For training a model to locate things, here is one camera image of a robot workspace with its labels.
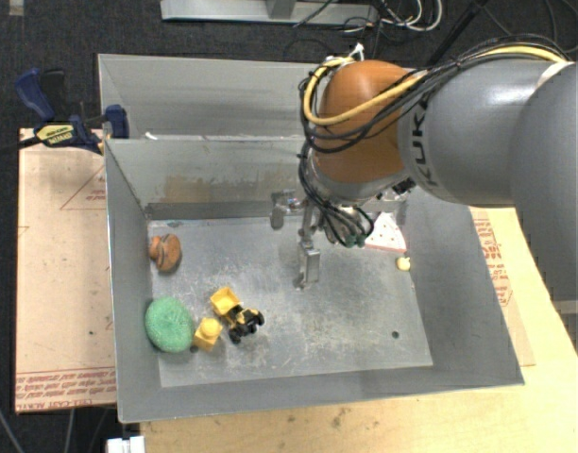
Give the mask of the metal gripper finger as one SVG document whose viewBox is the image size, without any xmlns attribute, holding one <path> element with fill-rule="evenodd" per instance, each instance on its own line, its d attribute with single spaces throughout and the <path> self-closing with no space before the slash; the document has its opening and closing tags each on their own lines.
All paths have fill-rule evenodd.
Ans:
<svg viewBox="0 0 578 453">
<path fill-rule="evenodd" d="M 319 249 L 300 246 L 297 250 L 298 275 L 294 280 L 296 288 L 305 289 L 319 281 L 320 257 Z"/>
<path fill-rule="evenodd" d="M 295 196 L 294 191 L 281 191 L 271 194 L 272 211 L 270 225 L 273 229 L 281 229 L 286 215 L 295 214 L 302 209 L 302 201 Z"/>
</svg>

